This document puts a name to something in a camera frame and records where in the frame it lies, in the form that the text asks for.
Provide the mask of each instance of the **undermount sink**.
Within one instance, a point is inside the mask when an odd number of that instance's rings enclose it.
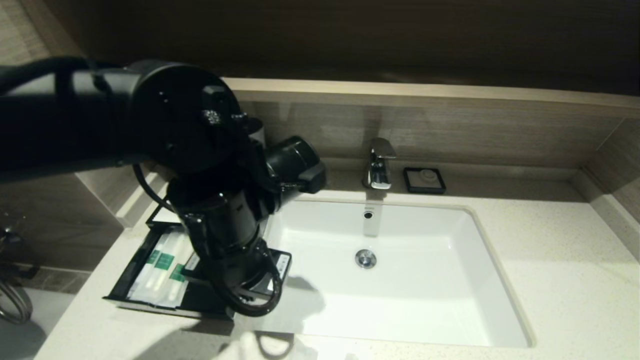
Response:
[[[272,217],[266,239],[293,259],[279,305],[255,330],[529,346],[463,209],[296,201]]]

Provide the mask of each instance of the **sink drain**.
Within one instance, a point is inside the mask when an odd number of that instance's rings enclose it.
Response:
[[[376,266],[377,261],[376,255],[371,250],[362,249],[356,252],[356,264],[361,268],[370,269]]]

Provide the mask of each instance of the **chrome faucet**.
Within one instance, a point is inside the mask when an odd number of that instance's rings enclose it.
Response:
[[[367,162],[367,173],[362,179],[362,184],[366,188],[387,190],[391,188],[391,177],[389,175],[388,159],[396,158],[396,151],[387,139],[371,139],[369,145],[369,161]]]

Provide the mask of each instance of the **soap dish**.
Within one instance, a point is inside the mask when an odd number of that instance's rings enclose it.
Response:
[[[410,193],[444,193],[447,187],[444,185],[442,175],[436,168],[404,168],[404,182],[406,190]]]

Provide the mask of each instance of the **countertop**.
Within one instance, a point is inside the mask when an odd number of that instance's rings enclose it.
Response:
[[[292,344],[286,359],[640,358],[640,265],[569,183],[453,179],[449,185],[446,196],[389,193],[384,201],[473,211],[524,319],[532,347],[295,335],[286,337]],[[494,190],[478,195],[471,191],[476,187]],[[325,190],[301,200],[363,202],[365,193]],[[213,321],[118,309],[101,299],[142,243],[148,231],[144,219],[152,208],[109,250],[45,342],[38,360],[256,358],[250,355],[257,348],[255,338],[244,332],[241,316],[230,336],[218,336],[212,334],[220,328]]]

